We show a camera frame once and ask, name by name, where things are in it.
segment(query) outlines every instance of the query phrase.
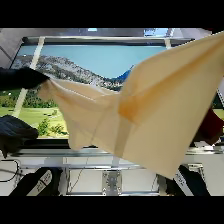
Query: wire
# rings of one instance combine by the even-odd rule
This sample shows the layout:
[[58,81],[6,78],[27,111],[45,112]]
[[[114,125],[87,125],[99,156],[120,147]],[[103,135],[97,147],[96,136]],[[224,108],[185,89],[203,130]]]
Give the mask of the wire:
[[74,183],[74,185],[71,187],[71,184],[70,184],[71,190],[69,191],[69,193],[71,193],[71,192],[72,192],[73,188],[74,188],[74,187],[75,187],[75,185],[78,183],[79,178],[80,178],[80,175],[81,175],[81,173],[82,173],[82,171],[83,171],[84,169],[85,169],[85,167],[84,167],[84,168],[82,168],[82,169],[81,169],[81,171],[79,172],[78,178],[77,178],[76,182]]
[[156,177],[155,177],[155,179],[154,179],[154,181],[153,181],[153,183],[152,183],[152,189],[153,189],[153,187],[154,187],[154,183],[155,183],[155,180],[157,179],[157,175],[156,175]]
[[9,180],[2,180],[2,181],[0,181],[0,183],[6,183],[6,182],[9,182],[12,179],[14,179],[15,176],[18,174],[18,171],[19,171],[19,163],[16,160],[13,160],[13,159],[4,159],[4,160],[1,160],[1,162],[15,162],[16,163],[16,172],[15,172],[14,176],[12,178],[10,178]]

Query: beige fabric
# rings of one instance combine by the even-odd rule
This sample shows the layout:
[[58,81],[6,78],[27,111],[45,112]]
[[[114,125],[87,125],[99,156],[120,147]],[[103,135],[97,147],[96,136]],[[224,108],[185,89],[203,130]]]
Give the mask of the beige fabric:
[[117,93],[51,79],[39,96],[64,115],[72,149],[94,144],[172,178],[218,87],[224,33],[155,55],[131,72]]

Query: sky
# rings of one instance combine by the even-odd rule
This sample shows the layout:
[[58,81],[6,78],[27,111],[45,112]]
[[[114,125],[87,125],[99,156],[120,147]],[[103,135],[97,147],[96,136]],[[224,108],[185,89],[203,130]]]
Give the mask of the sky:
[[[36,46],[23,46],[18,55],[33,55]],[[132,65],[166,48],[163,46],[45,45],[41,55],[66,57],[84,69],[106,78],[116,78]]]

